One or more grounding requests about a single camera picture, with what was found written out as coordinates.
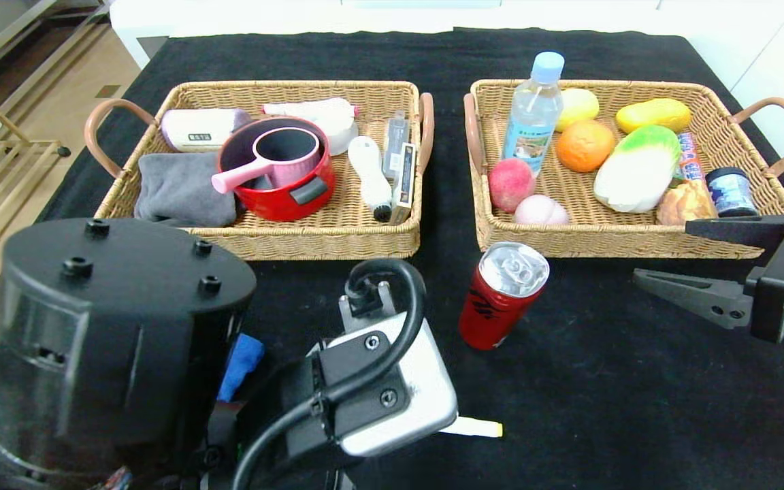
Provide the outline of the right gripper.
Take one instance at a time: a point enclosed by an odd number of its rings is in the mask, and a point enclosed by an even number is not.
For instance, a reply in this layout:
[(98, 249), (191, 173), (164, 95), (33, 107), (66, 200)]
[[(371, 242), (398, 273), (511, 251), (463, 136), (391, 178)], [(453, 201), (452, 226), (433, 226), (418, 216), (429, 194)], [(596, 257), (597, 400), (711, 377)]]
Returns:
[(635, 285), (724, 329), (751, 324), (753, 337), (782, 342), (784, 215), (689, 220), (685, 223), (685, 233), (747, 247), (776, 249), (756, 282), (754, 298), (745, 293), (744, 285), (739, 282), (651, 269), (635, 269)]

